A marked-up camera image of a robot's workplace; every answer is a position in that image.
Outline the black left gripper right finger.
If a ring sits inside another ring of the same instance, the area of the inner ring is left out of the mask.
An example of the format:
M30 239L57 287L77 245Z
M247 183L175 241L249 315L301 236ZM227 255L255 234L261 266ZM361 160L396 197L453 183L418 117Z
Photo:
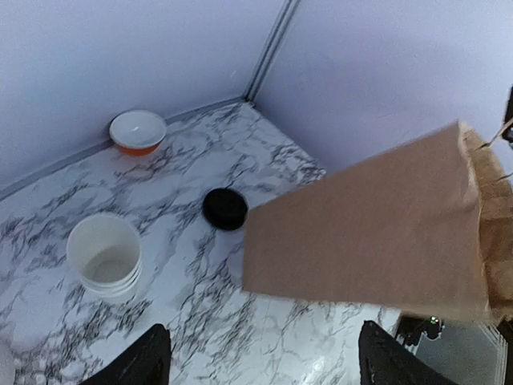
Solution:
M358 338L361 385L456 385L402 347L374 321Z

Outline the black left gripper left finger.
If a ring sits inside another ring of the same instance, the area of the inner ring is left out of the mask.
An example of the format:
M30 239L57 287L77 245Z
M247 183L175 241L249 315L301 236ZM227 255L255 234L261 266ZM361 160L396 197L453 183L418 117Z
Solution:
M83 385L169 384L172 361L171 336L156 323Z

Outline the brown paper bag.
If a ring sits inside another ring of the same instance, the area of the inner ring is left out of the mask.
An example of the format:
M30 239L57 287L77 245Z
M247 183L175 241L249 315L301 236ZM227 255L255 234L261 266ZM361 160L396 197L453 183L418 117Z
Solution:
M454 122L248 213L242 286L460 322L512 316L512 187Z

